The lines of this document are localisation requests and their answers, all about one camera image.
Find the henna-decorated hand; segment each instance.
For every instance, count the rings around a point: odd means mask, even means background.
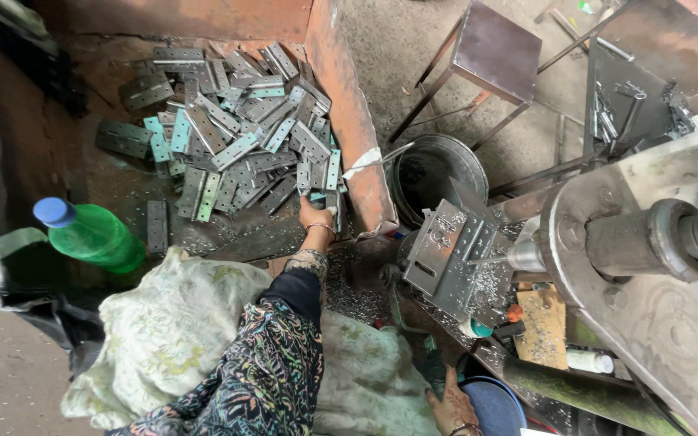
[[[427,402],[433,408],[435,424],[438,431],[443,436],[449,436],[451,431],[466,423],[479,424],[470,399],[457,387],[457,371],[446,365],[446,388],[444,389],[444,400],[438,401],[435,393],[431,390],[425,392]],[[457,434],[479,434],[474,428],[460,430]]]

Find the concrete floor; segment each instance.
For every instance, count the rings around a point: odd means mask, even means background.
[[[570,3],[561,6],[562,12],[572,16],[579,29],[589,28],[593,15],[581,13],[576,2]],[[543,40],[540,62],[571,41],[551,17],[546,17],[542,24],[533,23],[548,0],[486,0],[486,4]],[[384,149],[389,149],[387,136],[418,99],[412,88],[415,80],[465,5],[465,0],[341,0],[344,30],[354,47],[361,88],[368,99],[378,142]],[[592,7],[596,10],[599,4]],[[587,59],[580,50],[574,51],[538,77],[537,99],[582,119],[586,71]],[[479,92],[475,85],[453,77],[436,96],[435,109],[439,113],[457,109]],[[441,129],[470,145],[512,109],[509,103],[492,96],[470,117],[460,113],[442,119]],[[553,164],[555,117],[555,112],[533,105],[481,148],[479,157],[490,185],[509,182]],[[397,144],[405,144],[403,141],[427,131],[428,125],[412,128]],[[582,127],[567,122],[565,159],[579,155],[581,136]],[[60,348],[13,314],[0,312],[0,435],[98,434],[85,420],[68,420],[61,415],[59,403],[69,385],[69,376],[67,359]]]

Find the bracelet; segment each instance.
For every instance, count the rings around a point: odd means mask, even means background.
[[[311,223],[311,224],[309,224],[308,226],[306,226],[306,227],[305,227],[305,234],[306,234],[306,235],[309,234],[309,228],[310,228],[311,226],[325,227],[327,230],[330,231],[330,233],[333,233],[333,240],[334,240],[334,241],[336,240],[336,232],[333,230],[333,227],[332,227],[332,226],[328,226],[327,224],[323,224],[323,223]]]
[[[481,432],[481,429],[479,428],[479,426],[475,425],[474,423],[463,423],[459,427],[452,430],[451,433],[448,434],[448,436],[454,436],[454,433],[456,433],[460,430],[465,430],[466,428],[474,428],[476,431],[479,432],[479,436],[483,436],[483,433]]]

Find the patterned sleeve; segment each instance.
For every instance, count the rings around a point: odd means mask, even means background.
[[[320,280],[320,285],[322,285],[325,283],[325,276],[327,276],[327,257],[316,250],[301,250],[287,261],[282,272],[286,273],[294,268],[305,269],[316,274]]]
[[[323,371],[317,327],[263,299],[247,306],[238,337],[201,384],[112,434],[309,434]]]

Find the metal stand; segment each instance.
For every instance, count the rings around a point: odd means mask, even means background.
[[[403,130],[410,126],[454,73],[518,106],[489,133],[483,135],[471,147],[473,151],[485,144],[532,104],[542,45],[542,41],[537,36],[494,12],[479,0],[471,0],[470,6],[451,29],[430,64],[424,69],[424,73],[416,82],[416,88],[424,83],[452,44],[454,49],[451,52],[449,65],[395,129],[388,139],[389,143],[395,142],[400,137]]]

